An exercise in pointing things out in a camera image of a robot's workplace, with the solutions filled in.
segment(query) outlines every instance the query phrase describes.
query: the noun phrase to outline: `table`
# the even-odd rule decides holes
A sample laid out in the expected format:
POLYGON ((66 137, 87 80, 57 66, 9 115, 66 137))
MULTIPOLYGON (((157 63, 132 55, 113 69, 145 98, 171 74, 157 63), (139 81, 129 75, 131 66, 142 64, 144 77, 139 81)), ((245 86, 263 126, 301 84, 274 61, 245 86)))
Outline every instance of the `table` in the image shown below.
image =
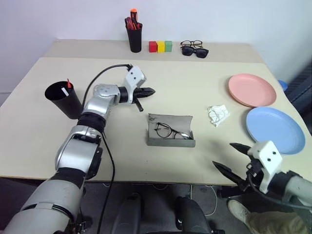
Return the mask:
MULTIPOLYGON (((46 179, 55 173, 57 150, 77 121, 68 119, 44 97, 50 84, 69 78, 82 100, 88 83, 99 71, 113 64, 131 63, 146 75, 143 86, 152 87, 156 93, 141 100, 144 112, 123 104, 111 112, 105 133, 116 163, 116 181, 233 184, 214 167, 213 160, 245 178, 249 159, 229 145, 254 143, 245 121, 251 108, 236 102, 227 91, 228 79, 238 73, 260 76, 275 88, 277 99, 271 107, 290 115, 306 137, 304 150, 284 156, 282 169, 312 180, 311 135, 260 56, 247 44, 204 45, 210 49, 206 59, 181 55, 178 43, 173 44, 171 53, 150 54, 144 42, 143 51, 133 54, 126 41, 56 41, 0 107, 0 175, 46 179), (231 116, 216 128, 210 123, 207 108, 221 104, 231 116), (147 146, 148 113, 192 115, 196 147, 147 146)), ((123 68, 112 69, 95 84, 121 85, 125 75, 123 68)), ((111 173, 104 150, 92 180, 110 180, 111 173)))

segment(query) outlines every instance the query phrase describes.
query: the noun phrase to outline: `crumpled tissue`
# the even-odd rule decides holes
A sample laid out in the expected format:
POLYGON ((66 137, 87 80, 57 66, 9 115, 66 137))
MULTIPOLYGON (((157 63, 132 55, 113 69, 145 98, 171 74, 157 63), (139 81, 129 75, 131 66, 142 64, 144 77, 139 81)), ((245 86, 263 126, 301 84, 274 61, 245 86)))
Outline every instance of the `crumpled tissue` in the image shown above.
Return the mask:
POLYGON ((208 113, 211 118, 210 123, 214 124, 216 127, 230 116, 230 112, 226 109, 225 105, 212 106, 208 108, 208 113))

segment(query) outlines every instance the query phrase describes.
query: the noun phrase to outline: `pink plate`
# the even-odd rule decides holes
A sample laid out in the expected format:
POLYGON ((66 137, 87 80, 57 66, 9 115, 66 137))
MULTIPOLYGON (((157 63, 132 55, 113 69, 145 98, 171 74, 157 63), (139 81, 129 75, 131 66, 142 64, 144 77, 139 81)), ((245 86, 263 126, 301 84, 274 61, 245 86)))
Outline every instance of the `pink plate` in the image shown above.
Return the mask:
POLYGON ((249 107, 269 106, 276 100, 274 88, 264 79, 251 74, 237 74, 229 80, 233 98, 249 107))

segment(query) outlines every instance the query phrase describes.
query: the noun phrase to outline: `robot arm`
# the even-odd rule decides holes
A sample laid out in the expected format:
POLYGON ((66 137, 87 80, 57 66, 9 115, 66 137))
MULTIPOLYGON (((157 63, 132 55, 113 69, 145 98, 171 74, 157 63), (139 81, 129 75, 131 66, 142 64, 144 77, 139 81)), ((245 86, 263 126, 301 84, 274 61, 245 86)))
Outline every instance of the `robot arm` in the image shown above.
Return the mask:
POLYGON ((56 173, 43 182, 10 221, 4 234, 72 233, 86 179, 99 169, 103 149, 101 135, 110 110, 119 103, 136 103, 152 95, 151 88, 140 88, 146 80, 138 67, 132 67, 123 83, 99 84, 55 160, 56 173))
POLYGON ((302 208, 311 209, 312 183, 292 171, 281 172, 283 158, 272 141, 258 142, 253 147, 238 143, 230 145, 250 158, 247 179, 243 180, 220 163, 213 163, 225 177, 238 184, 241 190, 246 191, 250 187, 257 186, 262 195, 268 191, 279 195, 281 197, 279 204, 285 204, 292 197, 296 197, 306 206, 302 208))

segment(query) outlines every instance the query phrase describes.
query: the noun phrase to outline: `black cable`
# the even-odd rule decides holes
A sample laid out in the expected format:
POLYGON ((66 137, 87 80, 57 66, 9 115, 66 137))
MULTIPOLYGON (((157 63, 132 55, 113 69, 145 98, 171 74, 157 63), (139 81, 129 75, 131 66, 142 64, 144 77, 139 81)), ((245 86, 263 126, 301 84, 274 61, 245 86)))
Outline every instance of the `black cable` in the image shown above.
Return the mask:
POLYGON ((81 206, 79 207, 79 209, 80 209, 81 223, 83 223, 84 220, 83 220, 83 215, 82 215, 82 211, 81 211, 81 206))
POLYGON ((86 98, 87 98, 87 95, 88 95, 88 92, 89 92, 89 89, 91 87, 91 85, 93 84, 94 81, 96 81, 96 79, 102 75, 104 72, 106 72, 107 70, 111 69, 111 68, 114 68, 114 67, 127 67, 128 70, 130 70, 132 68, 132 65, 130 64, 117 64, 117 65, 113 65, 113 66, 110 66, 110 67, 107 67, 105 68, 103 71, 101 71, 96 77, 93 78, 93 80, 90 82, 86 92, 84 93, 84 96, 83 96, 83 101, 82 101, 82 107, 84 108, 84 104, 86 102, 86 98))
POLYGON ((255 187, 255 185, 253 184, 252 175, 251 175, 250 173, 248 173, 247 178, 248 178, 248 181, 249 181, 249 184, 250 184, 251 188, 252 188, 257 194, 259 194, 262 198, 264 198, 264 199, 266 199, 266 200, 268 200, 268 201, 277 203, 277 204, 282 205, 282 206, 288 206, 288 207, 297 208, 297 209, 304 209, 304 210, 312 210, 312 207, 309 207, 309 206, 295 205, 295 204, 291 204, 290 202, 283 202, 283 201, 278 200, 278 199, 276 199, 276 198, 273 198, 273 197, 270 197, 270 196, 268 196, 268 195, 265 195, 265 194, 263 194, 262 192, 260 192, 260 191, 255 187))
POLYGON ((105 211, 107 200, 108 200, 108 197, 109 197, 109 193, 111 192, 112 184, 113 184, 114 178, 115 178, 115 163, 114 163, 114 160, 113 160, 112 153, 111 153, 110 149, 108 148, 107 142, 106 142, 106 140, 104 138, 104 133, 102 133, 102 138, 103 138, 105 147, 107 149, 107 152, 109 154, 109 157, 111 158, 111 162, 112 162, 112 166, 113 166, 113 174, 112 174, 111 183, 110 183, 110 186, 108 188, 108 192, 106 194, 106 198, 105 198, 105 201, 104 201, 104 204, 103 204, 103 207, 102 207, 101 216, 100 216, 99 221, 98 221, 97 234, 99 234, 100 230, 101 230, 101 225, 102 225, 102 221, 103 221, 104 211, 105 211))

